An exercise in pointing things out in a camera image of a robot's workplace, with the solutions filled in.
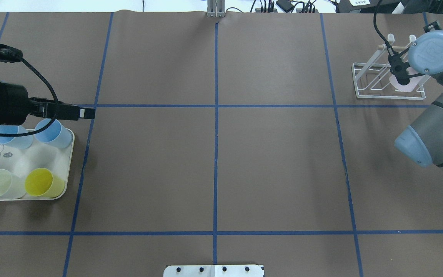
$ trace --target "yellow cup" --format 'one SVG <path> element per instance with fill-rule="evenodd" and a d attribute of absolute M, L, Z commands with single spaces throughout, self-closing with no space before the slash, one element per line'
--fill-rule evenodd
<path fill-rule="evenodd" d="M 25 191 L 32 196 L 57 197 L 65 189 L 65 182 L 46 168 L 30 172 L 25 179 Z"/>

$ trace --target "white wire rack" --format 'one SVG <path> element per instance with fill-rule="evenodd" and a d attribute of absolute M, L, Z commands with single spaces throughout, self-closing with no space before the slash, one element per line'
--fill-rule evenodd
<path fill-rule="evenodd" d="M 416 40 L 414 35 L 410 35 L 410 42 L 406 46 L 396 46 L 395 51 L 401 52 L 408 48 Z M 392 45 L 395 42 L 394 35 L 391 33 L 387 40 Z M 423 85 L 429 79 L 429 75 L 419 78 L 416 90 L 414 92 L 404 92 L 394 88 L 389 81 L 391 65 L 389 63 L 376 63 L 383 54 L 387 53 L 385 44 L 379 45 L 377 51 L 370 57 L 366 63 L 353 63 L 351 70 L 353 72 L 353 84 L 357 98 L 383 98 L 383 99 L 403 99 L 403 100 L 424 100 L 425 89 Z M 403 56 L 404 61 L 408 60 L 408 53 Z"/>

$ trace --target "plastic cup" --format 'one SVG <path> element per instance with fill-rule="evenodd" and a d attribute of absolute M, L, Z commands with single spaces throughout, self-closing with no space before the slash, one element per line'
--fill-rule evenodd
<path fill-rule="evenodd" d="M 23 195 L 23 180 L 6 169 L 0 169 L 0 198 L 17 199 Z"/>
<path fill-rule="evenodd" d="M 28 133 L 22 126 L 0 125 L 0 133 Z M 25 137 L 0 137 L 0 144 L 16 149 L 27 149 L 32 145 L 33 137 L 27 135 Z"/>
<path fill-rule="evenodd" d="M 49 118 L 40 121 L 37 126 L 35 126 L 35 129 L 38 130 L 44 127 L 47 123 L 49 123 L 49 121 L 51 121 Z M 52 123 L 51 126 L 44 131 L 36 133 L 35 138 L 39 142 L 59 149 L 68 147 L 73 140 L 71 133 L 69 133 L 69 131 L 58 120 L 54 121 L 54 123 Z"/>
<path fill-rule="evenodd" d="M 33 170 L 25 179 L 25 191 L 32 196 L 54 198 L 64 189 L 65 182 L 46 168 Z"/>

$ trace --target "metal bracket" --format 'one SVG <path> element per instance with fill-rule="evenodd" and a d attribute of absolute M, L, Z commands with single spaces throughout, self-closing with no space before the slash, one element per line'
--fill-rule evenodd
<path fill-rule="evenodd" d="M 263 265 L 167 266 L 163 277 L 264 277 Z"/>
<path fill-rule="evenodd" d="M 432 23 L 430 23 L 427 26 L 423 27 L 423 30 L 425 31 L 425 33 L 430 32 L 432 29 L 434 29 L 434 30 L 442 30 L 442 28 L 440 27 L 440 25 L 438 24 L 437 21 L 433 21 Z"/>
<path fill-rule="evenodd" d="M 395 51 L 403 51 L 412 44 L 416 37 L 410 35 L 410 42 L 404 46 L 394 47 Z M 389 34 L 387 41 L 392 45 L 395 42 L 394 35 Z M 402 100 L 424 100 L 425 89 L 423 84 L 430 78 L 429 75 L 424 75 L 416 79 L 418 82 L 415 85 L 416 93 L 403 92 L 399 89 L 389 86 L 390 81 L 387 81 L 391 76 L 389 63 L 376 63 L 380 57 L 387 53 L 386 46 L 379 45 L 377 51 L 370 57 L 367 63 L 353 63 L 351 70 L 353 72 L 353 85 L 355 86 L 355 94 L 357 98 L 382 98 L 382 99 L 402 99 Z"/>
<path fill-rule="evenodd" d="M 225 17 L 225 0 L 208 0 L 208 17 Z"/>

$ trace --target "light blue robot joint cap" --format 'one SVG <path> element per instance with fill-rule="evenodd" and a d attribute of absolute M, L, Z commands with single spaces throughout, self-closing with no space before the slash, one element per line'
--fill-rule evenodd
<path fill-rule="evenodd" d="M 423 74 L 443 72 L 443 30 L 430 31 L 415 40 L 408 50 L 408 61 Z"/>
<path fill-rule="evenodd" d="M 408 126 L 399 135 L 394 142 L 394 146 L 421 167 L 426 168 L 433 163 L 432 156 L 430 156 L 423 140 L 411 126 Z"/>

